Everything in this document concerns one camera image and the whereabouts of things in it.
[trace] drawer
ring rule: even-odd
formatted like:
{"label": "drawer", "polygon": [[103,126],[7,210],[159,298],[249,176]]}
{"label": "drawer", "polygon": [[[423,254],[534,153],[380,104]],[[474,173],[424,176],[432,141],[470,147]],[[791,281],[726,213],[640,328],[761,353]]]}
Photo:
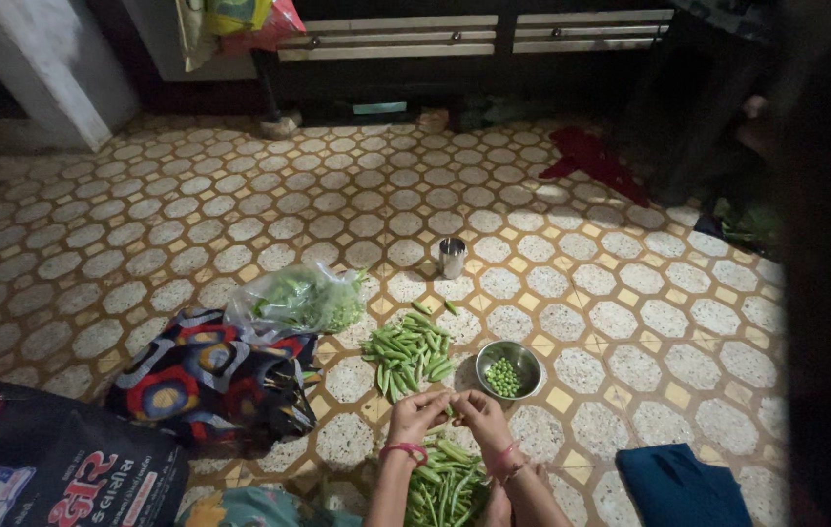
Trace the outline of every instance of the drawer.
{"label": "drawer", "polygon": [[647,48],[668,29],[672,9],[520,15],[515,54]]}
{"label": "drawer", "polygon": [[279,60],[489,55],[496,26],[496,15],[312,20],[281,42]]}

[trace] pink bangle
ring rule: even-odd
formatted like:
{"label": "pink bangle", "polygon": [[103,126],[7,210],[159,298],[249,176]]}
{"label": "pink bangle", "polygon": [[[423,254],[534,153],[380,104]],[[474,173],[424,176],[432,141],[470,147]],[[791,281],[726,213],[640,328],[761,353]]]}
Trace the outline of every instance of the pink bangle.
{"label": "pink bangle", "polygon": [[519,441],[514,441],[512,445],[508,446],[507,448],[503,449],[503,452],[497,454],[497,457],[493,460],[491,467],[487,469],[487,475],[491,477],[496,477],[497,473],[503,473],[503,462],[506,461],[506,457],[510,455],[510,452],[513,452],[519,446]]}
{"label": "pink bangle", "polygon": [[[390,450],[404,450],[409,453],[409,456],[415,459],[415,467],[421,467],[425,464],[425,462],[429,459],[429,453],[426,452],[424,448],[419,445],[413,445],[412,443],[400,443],[398,445],[387,445],[384,446],[380,450],[380,462],[383,462],[383,459],[386,458],[386,454],[389,453]],[[421,458],[415,456],[415,453],[418,452],[422,455]]]}

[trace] stainless steel bowl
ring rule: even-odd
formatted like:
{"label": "stainless steel bowl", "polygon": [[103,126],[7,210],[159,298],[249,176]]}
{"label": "stainless steel bowl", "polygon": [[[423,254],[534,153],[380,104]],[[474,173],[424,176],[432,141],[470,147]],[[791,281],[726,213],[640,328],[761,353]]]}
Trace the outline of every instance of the stainless steel bowl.
{"label": "stainless steel bowl", "polygon": [[[516,397],[505,397],[493,391],[493,387],[487,383],[487,370],[501,358],[506,357],[519,377],[519,389]],[[480,385],[492,396],[507,400],[518,401],[525,399],[536,392],[539,383],[542,381],[542,365],[536,359],[536,355],[514,341],[491,342],[484,346],[478,353],[478,361],[475,365]]]}

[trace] patterned floor tile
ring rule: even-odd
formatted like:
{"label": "patterned floor tile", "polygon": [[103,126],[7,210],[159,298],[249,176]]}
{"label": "patterned floor tile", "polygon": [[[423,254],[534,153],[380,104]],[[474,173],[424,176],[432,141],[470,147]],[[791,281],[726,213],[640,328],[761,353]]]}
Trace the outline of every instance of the patterned floor tile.
{"label": "patterned floor tile", "polygon": [[[693,232],[697,203],[644,209],[582,172],[538,179],[559,157],[554,120],[278,142],[254,126],[146,115],[98,154],[1,157],[0,379],[91,401],[182,306],[223,307],[293,263],[366,268],[363,319],[319,342],[316,431],[192,461],[186,503],[265,485],[362,510],[391,407],[359,343],[418,300],[457,365],[425,389],[478,388],[488,342],[537,354],[539,390],[503,409],[576,525],[636,525],[613,455],[678,441],[735,473],[756,521],[782,523],[782,269]],[[453,281],[435,263],[448,236],[468,245]]]}

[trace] forearm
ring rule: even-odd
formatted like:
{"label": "forearm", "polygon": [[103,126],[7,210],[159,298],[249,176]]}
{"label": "forearm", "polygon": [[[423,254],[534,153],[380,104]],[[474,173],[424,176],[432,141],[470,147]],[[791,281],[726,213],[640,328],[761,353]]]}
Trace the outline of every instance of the forearm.
{"label": "forearm", "polygon": [[514,513],[532,527],[570,527],[552,493],[542,484],[533,465],[526,464],[504,485]]}
{"label": "forearm", "polygon": [[399,527],[406,514],[409,478],[416,462],[408,452],[391,450],[380,466],[364,527]]}

